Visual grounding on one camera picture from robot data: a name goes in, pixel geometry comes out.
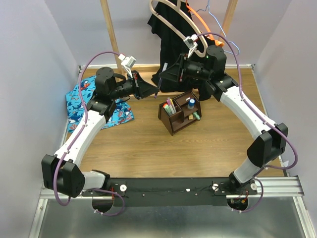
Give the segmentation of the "purple thin pen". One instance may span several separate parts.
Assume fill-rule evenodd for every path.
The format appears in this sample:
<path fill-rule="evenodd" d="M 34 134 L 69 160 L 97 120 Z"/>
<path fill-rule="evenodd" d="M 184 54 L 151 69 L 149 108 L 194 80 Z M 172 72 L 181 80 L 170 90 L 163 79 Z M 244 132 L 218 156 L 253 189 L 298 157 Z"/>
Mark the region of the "purple thin pen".
<path fill-rule="evenodd" d="M 160 77 L 160 78 L 159 78 L 159 81 L 158 81 L 158 85 L 157 85 L 158 91 L 157 91 L 157 92 L 155 93 L 155 95 L 154 95 L 154 98 L 155 98 L 155 99 L 156 99 L 157 96 L 158 96 L 158 92 L 160 91 L 161 84 L 162 84 L 162 78 Z"/>

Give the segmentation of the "pink red pen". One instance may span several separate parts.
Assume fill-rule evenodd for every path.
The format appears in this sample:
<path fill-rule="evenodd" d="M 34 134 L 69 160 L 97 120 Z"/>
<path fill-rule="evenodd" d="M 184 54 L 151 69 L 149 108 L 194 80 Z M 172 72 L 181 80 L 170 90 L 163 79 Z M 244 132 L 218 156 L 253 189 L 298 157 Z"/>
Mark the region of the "pink red pen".
<path fill-rule="evenodd" d="M 169 107 L 170 107 L 171 113 L 174 114 L 175 112 L 174 112 L 174 108 L 173 108 L 173 106 L 172 106 L 172 104 L 171 104 L 170 98 L 167 99 L 167 104 L 168 104 Z"/>

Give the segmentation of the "mint green highlighter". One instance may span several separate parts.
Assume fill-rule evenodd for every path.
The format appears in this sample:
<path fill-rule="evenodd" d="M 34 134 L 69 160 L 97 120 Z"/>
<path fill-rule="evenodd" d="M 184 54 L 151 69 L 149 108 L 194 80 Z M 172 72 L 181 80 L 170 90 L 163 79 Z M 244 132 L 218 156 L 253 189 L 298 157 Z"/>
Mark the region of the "mint green highlighter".
<path fill-rule="evenodd" d="M 166 110 L 168 111 L 168 114 L 171 116 L 173 115 L 173 111 L 169 105 L 166 106 Z"/>

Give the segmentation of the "yellow white marker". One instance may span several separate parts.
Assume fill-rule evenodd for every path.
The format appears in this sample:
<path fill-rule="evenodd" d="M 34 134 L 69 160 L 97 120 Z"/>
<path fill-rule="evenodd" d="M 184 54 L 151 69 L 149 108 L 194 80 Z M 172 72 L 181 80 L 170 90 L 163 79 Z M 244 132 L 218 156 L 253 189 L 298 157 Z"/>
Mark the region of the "yellow white marker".
<path fill-rule="evenodd" d="M 176 113 L 176 108 L 175 108 L 175 106 L 174 106 L 174 104 L 173 104 L 172 99 L 170 99 L 170 102 L 171 102 L 171 106 L 172 106 L 172 108 L 173 108 L 174 113 Z"/>

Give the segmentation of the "blue small bottle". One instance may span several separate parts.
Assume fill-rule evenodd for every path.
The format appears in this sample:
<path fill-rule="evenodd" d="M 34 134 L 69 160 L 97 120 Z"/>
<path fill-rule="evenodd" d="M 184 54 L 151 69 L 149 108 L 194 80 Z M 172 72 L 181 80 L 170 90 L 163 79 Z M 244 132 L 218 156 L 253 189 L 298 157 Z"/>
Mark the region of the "blue small bottle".
<path fill-rule="evenodd" d="M 194 106 L 195 106 L 195 102 L 196 102 L 195 99 L 190 99 L 189 102 L 188 102 L 187 108 L 189 110 L 192 110 L 194 108 Z"/>

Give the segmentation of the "small clear tube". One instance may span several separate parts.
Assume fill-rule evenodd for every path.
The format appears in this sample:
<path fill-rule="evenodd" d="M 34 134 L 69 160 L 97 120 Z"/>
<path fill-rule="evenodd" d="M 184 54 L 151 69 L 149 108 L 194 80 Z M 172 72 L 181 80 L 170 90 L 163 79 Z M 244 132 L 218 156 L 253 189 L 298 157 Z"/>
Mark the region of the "small clear tube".
<path fill-rule="evenodd" d="M 168 63 L 165 62 L 162 68 L 162 72 L 164 72 L 167 69 L 167 67 L 168 67 Z"/>

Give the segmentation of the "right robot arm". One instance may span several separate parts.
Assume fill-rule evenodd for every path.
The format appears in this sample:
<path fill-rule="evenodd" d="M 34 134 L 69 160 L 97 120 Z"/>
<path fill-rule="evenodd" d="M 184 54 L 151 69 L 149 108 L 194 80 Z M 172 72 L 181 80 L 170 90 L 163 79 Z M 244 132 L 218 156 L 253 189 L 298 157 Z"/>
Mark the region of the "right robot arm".
<path fill-rule="evenodd" d="M 194 62 L 181 54 L 172 66 L 160 73 L 160 77 L 175 83 L 194 79 L 231 109 L 247 128 L 254 140 L 247 149 L 247 158 L 219 185 L 229 193 L 239 194 L 254 175 L 285 151 L 288 127 L 283 123 L 276 124 L 263 114 L 244 95 L 241 85 L 225 73 L 225 65 L 224 50 L 212 45 L 207 48 L 202 62 Z"/>

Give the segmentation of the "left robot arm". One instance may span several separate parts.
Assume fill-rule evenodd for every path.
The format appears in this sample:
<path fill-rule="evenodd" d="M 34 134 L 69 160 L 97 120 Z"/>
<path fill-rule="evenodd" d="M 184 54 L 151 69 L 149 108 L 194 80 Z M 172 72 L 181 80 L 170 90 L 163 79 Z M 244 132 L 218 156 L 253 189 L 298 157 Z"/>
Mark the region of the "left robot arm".
<path fill-rule="evenodd" d="M 99 196 L 109 192 L 109 175 L 104 172 L 81 172 L 80 164 L 88 147 L 97 133 L 112 117 L 116 100 L 133 95 L 140 100 L 159 91 L 144 81 L 138 72 L 129 77 L 117 74 L 112 68 L 97 70 L 95 90 L 87 109 L 69 139 L 55 152 L 42 159 L 42 174 L 45 188 L 75 198 L 81 191 L 93 189 Z"/>

